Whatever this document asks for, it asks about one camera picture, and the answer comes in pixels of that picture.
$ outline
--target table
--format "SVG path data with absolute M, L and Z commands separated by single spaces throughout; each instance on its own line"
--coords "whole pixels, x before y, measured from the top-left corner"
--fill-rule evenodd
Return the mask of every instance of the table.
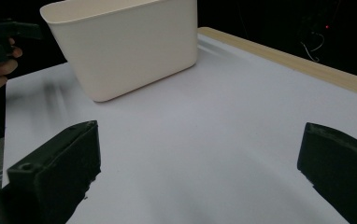
M 198 39 L 195 66 L 105 103 L 68 63 L 10 80 L 4 171 L 96 119 L 102 173 L 69 223 L 347 223 L 296 162 L 307 122 L 357 138 L 357 77 L 210 28 Z

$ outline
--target human hand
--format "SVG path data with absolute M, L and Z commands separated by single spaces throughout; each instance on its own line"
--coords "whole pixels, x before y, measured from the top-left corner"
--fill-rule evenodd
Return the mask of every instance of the human hand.
M 9 39 L 9 43 L 13 48 L 12 56 L 13 58 L 19 58 L 22 56 L 22 51 L 20 48 L 13 46 L 15 44 L 15 40 L 13 38 Z M 9 59 L 6 62 L 0 63 L 0 88 L 3 87 L 7 83 L 6 75 L 12 73 L 18 67 L 18 62 L 14 59 Z

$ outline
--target white table surface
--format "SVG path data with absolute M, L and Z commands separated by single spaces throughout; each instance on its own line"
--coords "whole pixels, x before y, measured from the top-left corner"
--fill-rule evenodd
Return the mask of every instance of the white table surface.
M 4 171 L 96 119 L 102 173 L 69 223 L 347 223 L 296 162 L 306 122 L 357 138 L 357 93 L 204 35 L 198 48 L 190 69 L 105 103 L 67 63 L 10 80 Z

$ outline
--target white plastic bin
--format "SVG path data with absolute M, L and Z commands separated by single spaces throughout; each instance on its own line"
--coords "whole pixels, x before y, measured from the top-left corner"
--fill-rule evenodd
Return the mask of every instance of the white plastic bin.
M 66 0 L 40 13 L 96 102 L 196 63 L 196 0 Z

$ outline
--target dark background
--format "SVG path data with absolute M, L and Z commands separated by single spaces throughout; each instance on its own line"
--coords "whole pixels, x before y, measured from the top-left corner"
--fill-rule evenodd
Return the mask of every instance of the dark background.
M 43 40 L 15 37 L 23 55 L 18 59 L 19 67 L 9 78 L 66 62 L 39 14 L 39 9 L 51 2 L 56 0 L 0 0 L 1 18 L 39 24 L 44 35 Z M 310 56 L 319 63 L 357 76 L 357 0 L 197 2 L 199 27 L 211 27 L 311 60 L 305 44 Z M 4 119 L 5 88 L 2 88 L 0 137 L 4 136 Z

